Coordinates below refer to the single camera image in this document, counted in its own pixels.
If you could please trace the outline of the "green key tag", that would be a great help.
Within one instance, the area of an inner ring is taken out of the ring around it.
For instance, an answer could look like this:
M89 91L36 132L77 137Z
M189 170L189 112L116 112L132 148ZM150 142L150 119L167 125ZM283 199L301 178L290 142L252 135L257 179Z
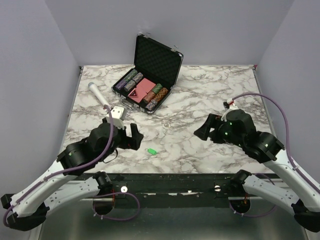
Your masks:
M147 148L146 151L151 155L157 155L158 152L152 148Z

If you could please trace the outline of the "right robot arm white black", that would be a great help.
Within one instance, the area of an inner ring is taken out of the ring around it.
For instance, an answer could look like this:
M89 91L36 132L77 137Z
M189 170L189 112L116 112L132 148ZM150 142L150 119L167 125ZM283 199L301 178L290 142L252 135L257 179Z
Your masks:
M305 229L320 231L320 195L311 178L303 179L290 163L284 145L271 133L256 130L252 117L241 109L228 110L223 115L209 114L204 124L194 131L199 139L215 144L231 144L263 164L289 186L288 190L240 170L230 183L230 191L261 197L293 215Z

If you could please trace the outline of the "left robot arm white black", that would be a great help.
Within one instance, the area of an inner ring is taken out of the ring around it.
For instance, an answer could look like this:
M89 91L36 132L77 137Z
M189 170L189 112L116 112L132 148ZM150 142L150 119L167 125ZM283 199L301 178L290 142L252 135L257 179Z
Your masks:
M41 225L60 208L85 198L113 197L113 184L104 171L73 186L70 181L93 169L118 148L138 150L144 138L135 123L130 124L131 136L124 127L103 120L89 136L62 151L49 169L34 183L16 194L4 194L2 207L6 209L3 224L14 230L29 231Z

